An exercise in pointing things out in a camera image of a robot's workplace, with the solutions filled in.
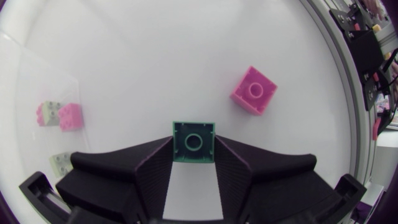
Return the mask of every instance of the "green lego brick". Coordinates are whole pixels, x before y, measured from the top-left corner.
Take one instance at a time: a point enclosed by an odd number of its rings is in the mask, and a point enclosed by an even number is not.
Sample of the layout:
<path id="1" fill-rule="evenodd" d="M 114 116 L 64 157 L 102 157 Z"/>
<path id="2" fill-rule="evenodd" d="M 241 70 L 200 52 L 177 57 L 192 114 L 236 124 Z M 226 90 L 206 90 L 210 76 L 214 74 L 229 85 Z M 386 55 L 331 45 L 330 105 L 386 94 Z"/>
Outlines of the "green lego brick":
<path id="1" fill-rule="evenodd" d="M 56 126 L 59 125 L 60 119 L 58 117 L 58 110 L 61 104 L 53 101 L 46 101 L 42 106 L 44 125 Z"/>
<path id="2" fill-rule="evenodd" d="M 174 162 L 214 162 L 215 123 L 173 122 Z"/>
<path id="3" fill-rule="evenodd" d="M 73 169 L 68 152 L 54 155 L 49 160 L 56 177 L 63 177 Z"/>

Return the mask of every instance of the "white table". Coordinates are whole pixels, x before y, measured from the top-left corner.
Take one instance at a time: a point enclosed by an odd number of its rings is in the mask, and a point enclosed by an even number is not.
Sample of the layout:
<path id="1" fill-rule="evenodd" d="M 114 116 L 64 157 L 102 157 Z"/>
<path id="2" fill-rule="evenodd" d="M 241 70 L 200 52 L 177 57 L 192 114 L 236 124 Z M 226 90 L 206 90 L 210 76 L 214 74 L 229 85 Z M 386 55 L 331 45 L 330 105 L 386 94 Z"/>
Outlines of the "white table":
<path id="1" fill-rule="evenodd" d="M 358 135 L 369 134 L 369 114 L 350 109 L 358 96 L 300 1 L 27 3 L 9 1 L 0 13 L 0 190 L 22 223 L 42 219 L 17 186 L 37 170 L 59 180 L 48 157 L 170 136 L 172 121 L 212 121 L 227 138 L 314 154 L 332 187 L 364 160 L 355 150 L 374 144 Z M 250 65 L 279 87 L 262 116 L 228 98 Z M 38 127 L 44 100 L 81 103 L 85 128 Z M 173 164 L 164 218 L 222 218 L 214 164 Z"/>

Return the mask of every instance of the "white surface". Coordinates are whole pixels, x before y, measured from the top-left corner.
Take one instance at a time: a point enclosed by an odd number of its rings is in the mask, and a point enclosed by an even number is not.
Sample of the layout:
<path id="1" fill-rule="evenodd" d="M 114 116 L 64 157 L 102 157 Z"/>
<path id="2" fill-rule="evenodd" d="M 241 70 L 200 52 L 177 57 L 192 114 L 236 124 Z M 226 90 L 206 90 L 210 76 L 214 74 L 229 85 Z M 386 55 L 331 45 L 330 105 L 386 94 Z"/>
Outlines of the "white surface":
<path id="1" fill-rule="evenodd" d="M 377 146 L 372 168 L 372 182 L 384 186 L 387 190 L 397 165 L 398 147 Z"/>
<path id="2" fill-rule="evenodd" d="M 398 131 L 385 130 L 377 137 L 377 146 L 398 149 Z"/>
<path id="3" fill-rule="evenodd" d="M 379 184 L 371 182 L 368 182 L 365 185 L 365 187 L 366 187 L 366 193 L 361 198 L 361 202 L 366 203 L 373 207 L 375 206 L 375 204 L 381 197 L 382 193 L 384 192 L 383 191 L 384 187 Z"/>
<path id="4" fill-rule="evenodd" d="M 25 46 L 78 81 L 93 152 L 171 135 L 173 120 L 214 121 L 216 133 L 227 138 L 316 155 L 315 170 L 332 187 L 349 171 L 350 126 L 340 76 L 298 1 L 47 1 Z M 279 86 L 262 116 L 228 98 L 250 65 Z M 20 91 L 37 95 L 47 85 L 32 82 Z M 47 169 L 47 158 L 29 156 L 43 161 L 34 168 Z M 173 165 L 165 217 L 222 217 L 214 166 L 195 167 Z M 13 178 L 19 184 L 29 175 L 2 173 L 0 182 Z M 18 191 L 17 184 L 1 187 Z M 13 210 L 24 209 L 7 201 Z"/>
<path id="5" fill-rule="evenodd" d="M 0 191 L 21 223 L 42 223 L 18 188 L 33 173 L 24 170 L 16 136 L 15 86 L 21 54 L 20 46 L 0 32 Z"/>

